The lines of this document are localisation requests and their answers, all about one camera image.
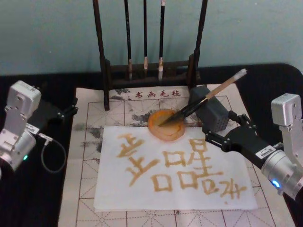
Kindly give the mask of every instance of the chinese characters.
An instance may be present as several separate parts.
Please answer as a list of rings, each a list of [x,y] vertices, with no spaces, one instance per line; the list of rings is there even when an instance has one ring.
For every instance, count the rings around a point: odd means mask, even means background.
[[[234,200],[239,199],[241,193],[247,190],[246,186],[239,186],[235,183],[233,178],[229,180],[223,178],[221,181],[218,178],[213,178],[213,176],[224,177],[224,172],[214,171],[213,166],[207,163],[211,157],[205,155],[208,149],[204,139],[189,139],[191,151],[187,152],[187,155],[184,151],[163,151],[161,161],[160,158],[145,160],[143,156],[135,158],[134,154],[138,152],[137,150],[144,143],[144,140],[136,138],[131,133],[120,135],[117,138],[124,139],[117,158],[127,158],[132,164],[125,170],[132,174],[129,187],[132,187],[150,169],[162,163],[166,168],[179,166],[179,171],[167,174],[158,171],[159,168],[154,168],[149,178],[155,192],[172,192],[174,187],[179,186],[182,190],[200,189],[205,195],[217,193],[221,198],[230,197],[231,200]]]
[[[171,96],[181,96],[180,92],[178,90],[173,90],[172,92],[167,92],[165,90],[162,90],[160,92],[160,94],[158,94],[159,96],[162,96],[162,97],[169,97],[170,95]],[[143,94],[142,91],[138,91],[136,93],[136,98],[137,99],[140,99],[142,97],[147,97],[147,98],[152,98],[152,97],[156,97],[156,93],[154,93],[153,91],[150,91],[147,95]]]

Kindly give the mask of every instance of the ink stain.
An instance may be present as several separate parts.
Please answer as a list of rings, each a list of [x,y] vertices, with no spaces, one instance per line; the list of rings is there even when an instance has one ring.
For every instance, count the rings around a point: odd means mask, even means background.
[[[100,142],[96,147],[97,152],[101,153],[101,148],[102,148],[102,142]]]
[[[138,121],[140,124],[144,124],[148,121],[148,118],[150,117],[150,115],[154,112],[154,110],[150,110],[148,113],[144,114],[144,115],[132,115],[132,119],[135,121]]]
[[[132,105],[130,105],[129,102],[126,102],[126,103],[128,105],[128,112],[134,111]]]
[[[123,97],[121,96],[112,96],[111,99],[124,101]]]
[[[83,142],[81,146],[85,147],[85,148],[90,147],[90,146],[95,146],[96,151],[100,153],[101,148],[102,148],[104,127],[87,129],[87,132],[90,133],[95,139],[98,139],[98,140]]]
[[[98,164],[100,164],[100,159],[99,158],[93,158]]]
[[[92,145],[97,146],[98,144],[99,144],[98,141],[82,142],[81,147],[82,148],[89,148]]]
[[[104,130],[103,127],[100,129],[88,129],[88,132],[93,135],[96,139],[101,138],[101,130]]]
[[[159,104],[160,104],[160,106],[161,105],[165,105],[165,99],[160,99],[160,103]]]
[[[122,89],[116,89],[116,92],[118,93],[118,95],[120,95],[122,93],[130,93],[130,90],[126,88],[122,88]]]
[[[74,131],[84,131],[86,130],[86,124],[85,123],[78,123],[75,124],[75,126],[73,127]]]
[[[147,124],[145,122],[143,123],[131,123],[130,126],[133,126],[133,127],[143,127],[143,126],[146,126]]]

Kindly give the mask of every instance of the calligraphy brush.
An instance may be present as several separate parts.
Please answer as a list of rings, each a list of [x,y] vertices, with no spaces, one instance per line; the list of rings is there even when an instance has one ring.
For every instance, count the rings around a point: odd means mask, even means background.
[[[146,0],[143,0],[143,17],[144,17],[144,72],[147,74],[147,3]]]
[[[163,76],[163,35],[164,35],[164,13],[165,0],[161,0],[161,18],[160,18],[160,51],[159,51],[159,81]]]
[[[131,31],[129,27],[128,0],[124,0],[126,36],[127,36],[127,54],[128,54],[128,73],[129,79],[133,77],[132,52],[131,52]]]
[[[159,126],[165,126],[170,123],[178,122],[181,120],[184,120],[186,117],[190,116],[192,113],[194,113],[199,107],[204,105],[209,99],[214,97],[216,94],[218,94],[220,91],[228,87],[233,82],[237,81],[241,77],[246,75],[246,69],[240,70],[238,73],[236,73],[234,76],[229,78],[227,81],[222,83],[220,86],[216,87],[214,90],[209,92],[206,96],[192,102],[191,104],[185,106],[180,111],[173,114],[171,117],[166,119],[164,122],[160,123]]]
[[[194,62],[195,62],[195,73],[198,68],[199,58],[200,58],[200,45],[201,45],[201,39],[202,39],[202,33],[205,23],[205,17],[206,17],[206,8],[207,8],[207,2],[208,0],[203,0],[201,12],[200,12],[200,19],[199,19],[199,25],[198,25],[198,35],[196,40],[196,47],[194,50]]]

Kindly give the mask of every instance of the calligraphy practice mat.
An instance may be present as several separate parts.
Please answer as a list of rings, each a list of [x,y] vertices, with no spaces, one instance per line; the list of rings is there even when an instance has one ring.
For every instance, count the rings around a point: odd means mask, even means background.
[[[94,207],[228,210],[257,204],[244,157],[205,142],[201,127],[163,142],[147,127],[106,126]]]

